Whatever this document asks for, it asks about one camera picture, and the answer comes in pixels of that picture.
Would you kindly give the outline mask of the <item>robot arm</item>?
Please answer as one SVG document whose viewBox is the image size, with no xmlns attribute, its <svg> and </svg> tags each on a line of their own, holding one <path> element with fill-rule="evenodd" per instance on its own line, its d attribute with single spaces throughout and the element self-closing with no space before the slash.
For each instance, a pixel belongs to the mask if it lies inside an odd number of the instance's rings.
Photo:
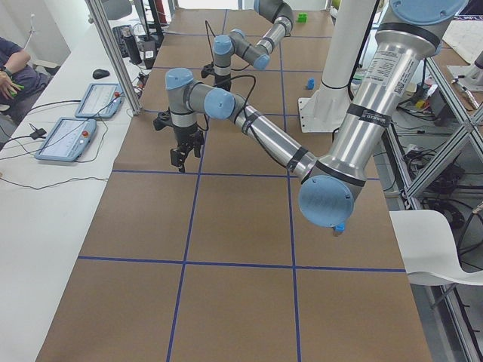
<svg viewBox="0 0 483 362">
<path fill-rule="evenodd" d="M 199 155 L 205 131 L 197 123 L 197 114 L 206 118 L 227 119 L 240 127 L 243 134 L 258 142 L 267 155 L 282 167 L 289 167 L 300 145 L 276 127 L 268 118 L 248 104 L 247 97 L 230 92 L 231 58 L 236 55 L 254 69 L 264 70 L 270 55 L 281 40 L 291 34 L 293 12 L 283 1 L 255 1 L 254 10 L 272 23 L 271 28 L 256 43 L 251 44 L 240 29 L 217 35 L 212 44 L 212 62 L 202 70 L 202 78 L 214 76 L 214 85 L 191 81 L 184 91 L 186 115 L 186 150 Z"/>
<path fill-rule="evenodd" d="M 365 168 L 374 147 L 391 125 L 417 67 L 440 51 L 447 28 L 464 7 L 463 1 L 391 1 L 376 31 L 377 49 L 353 98 L 346 92 L 350 61 L 342 54 L 349 16 L 340 10 L 320 87 L 299 101 L 303 132 L 335 134 L 328 153 L 321 157 L 238 94 L 205 84 L 186 68 L 167 71 L 168 125 L 177 140 L 171 163 L 182 170 L 186 157 L 199 153 L 203 136 L 198 115 L 229 120 L 300 178 L 298 204 L 307 220 L 321 227 L 342 226 L 366 183 Z"/>
</svg>

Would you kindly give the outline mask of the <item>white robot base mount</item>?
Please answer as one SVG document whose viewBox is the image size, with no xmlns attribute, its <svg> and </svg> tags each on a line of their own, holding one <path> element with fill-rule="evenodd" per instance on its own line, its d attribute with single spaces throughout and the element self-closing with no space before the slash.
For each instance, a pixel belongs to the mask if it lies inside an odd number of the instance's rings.
<svg viewBox="0 0 483 362">
<path fill-rule="evenodd" d="M 351 103 L 352 73 L 377 9 L 377 0 L 340 3 L 320 87 L 310 98 L 298 100 L 302 132 L 330 133 L 342 124 Z"/>
</svg>

